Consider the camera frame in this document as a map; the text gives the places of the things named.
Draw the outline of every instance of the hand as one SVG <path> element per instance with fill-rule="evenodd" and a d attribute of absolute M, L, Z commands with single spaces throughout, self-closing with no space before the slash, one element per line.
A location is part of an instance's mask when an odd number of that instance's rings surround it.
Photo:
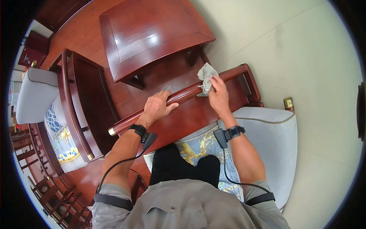
<path fill-rule="evenodd" d="M 160 91 L 149 97 L 145 103 L 145 110 L 135 123 L 143 125 L 148 129 L 156 120 L 167 116 L 172 110 L 179 106 L 179 103 L 172 103 L 167 106 L 167 98 L 171 91 Z"/>
<path fill-rule="evenodd" d="M 220 77 L 214 75 L 209 79 L 216 92 L 213 90 L 213 88 L 211 88 L 211 90 L 208 92 L 208 99 L 210 101 L 211 107 L 222 119 L 226 115 L 231 114 L 229 108 L 229 93 L 226 89 L 225 82 Z"/>

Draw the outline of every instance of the black cable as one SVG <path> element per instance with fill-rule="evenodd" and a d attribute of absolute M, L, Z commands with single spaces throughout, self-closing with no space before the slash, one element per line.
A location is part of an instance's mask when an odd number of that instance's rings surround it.
<path fill-rule="evenodd" d="M 141 180 L 142 180 L 142 183 L 143 183 L 143 185 L 145 186 L 145 190 L 147 189 L 147 187 L 146 187 L 146 184 L 145 184 L 145 181 L 143 180 L 143 178 L 142 178 L 142 176 L 138 173 L 138 172 L 136 172 L 135 170 L 133 170 L 133 169 L 130 169 L 130 170 L 132 170 L 132 171 L 134 171 L 140 178 L 141 178 Z"/>
<path fill-rule="evenodd" d="M 112 168 L 114 168 L 116 165 L 119 165 L 119 164 L 120 164 L 120 163 L 122 163 L 122 162 L 127 162 L 127 161 L 129 161 L 129 160 L 135 160 L 135 159 L 139 158 L 142 154 L 144 154 L 144 152 L 145 152 L 145 150 L 144 150 L 144 151 L 142 151 L 142 153 L 141 153 L 141 154 L 139 154 L 138 156 L 136 156 L 136 157 L 134 157 L 134 158 L 129 158 L 129 159 L 126 159 L 126 160 L 122 160 L 122 161 L 119 161 L 119 162 L 115 163 L 114 165 L 112 165 L 112 166 L 111 166 L 111 167 L 110 167 L 110 168 L 105 172 L 105 174 L 103 175 L 102 180 L 100 181 L 99 186 L 98 186 L 98 188 L 97 188 L 97 194 L 100 192 L 100 189 L 102 188 L 103 181 L 104 181 L 105 177 L 107 176 L 107 174 L 112 170 Z"/>
<path fill-rule="evenodd" d="M 226 175 L 226 162 L 225 162 L 225 149 L 223 149 L 224 150 L 224 172 L 225 172 L 225 176 L 226 176 L 226 179 L 228 179 L 228 181 L 230 181 L 231 183 L 233 183 L 233 184 L 238 184 L 238 185 L 249 185 L 249 186 L 254 186 L 254 187 L 257 187 L 257 188 L 260 188 L 260 189 L 262 189 L 262 190 L 264 190 L 264 191 L 266 191 L 267 193 L 270 193 L 270 191 L 268 191 L 267 189 L 265 189 L 265 188 L 263 188 L 263 187 L 261 187 L 261 186 L 259 186 L 259 185 L 255 185 L 255 184 L 247 184 L 247 183 L 238 183 L 238 182 L 235 182 L 235 181 L 232 181 L 232 180 L 230 180 L 229 178 L 228 178 L 228 176 Z"/>

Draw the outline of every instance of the wooden floor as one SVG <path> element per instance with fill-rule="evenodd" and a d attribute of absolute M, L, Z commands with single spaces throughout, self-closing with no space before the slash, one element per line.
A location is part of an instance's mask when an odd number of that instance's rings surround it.
<path fill-rule="evenodd" d="M 65 48 L 103 66 L 109 91 L 122 119 L 143 108 L 147 98 L 158 91 L 176 92 L 199 82 L 197 72 L 204 63 L 199 59 L 194 67 L 189 67 L 185 55 L 176 56 L 142 75 L 142 80 L 147 85 L 143 91 L 121 82 L 113 82 L 103 48 L 99 15 L 120 2 L 123 0 L 93 0 L 77 12 L 52 38 L 49 55 L 41 68 L 48 69 Z M 82 192 L 81 200 L 85 205 L 93 199 L 100 182 L 102 163 L 102 160 L 96 160 L 81 169 L 63 175 L 68 184 L 75 184 L 77 191 Z M 131 168 L 141 174 L 148 185 L 150 172 L 144 159 L 141 157 L 135 160 Z M 135 177 L 136 174 L 130 171 L 130 186 Z"/>

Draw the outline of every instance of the black arm strap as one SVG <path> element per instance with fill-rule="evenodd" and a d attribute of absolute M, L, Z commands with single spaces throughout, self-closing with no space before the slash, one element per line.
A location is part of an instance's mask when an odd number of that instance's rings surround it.
<path fill-rule="evenodd" d="M 110 204 L 116 207 L 124 208 L 131 211 L 134 207 L 130 200 L 126 200 L 117 196 L 109 196 L 104 194 L 95 194 L 94 201 L 99 203 Z"/>
<path fill-rule="evenodd" d="M 260 196 L 256 196 L 256 197 L 248 200 L 245 203 L 249 206 L 253 206 L 255 204 L 259 204 L 259 203 L 270 201 L 270 200 L 275 200 L 275 195 L 273 194 L 273 192 L 268 192 L 268 193 L 262 194 Z"/>

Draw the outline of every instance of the man's right arm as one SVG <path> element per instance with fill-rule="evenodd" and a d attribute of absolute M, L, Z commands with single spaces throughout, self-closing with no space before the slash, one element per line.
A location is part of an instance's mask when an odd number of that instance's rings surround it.
<path fill-rule="evenodd" d="M 229 94 L 224 81 L 217 76 L 213 76 L 213 79 L 210 78 L 210 80 L 216 89 L 216 92 L 213 89 L 209 91 L 211 107 L 217 112 L 226 129 L 238 125 L 229 108 Z M 232 159 L 241 183 L 251 184 L 258 180 L 266 180 L 264 164 L 245 134 L 242 133 L 231 139 L 230 146 Z"/>

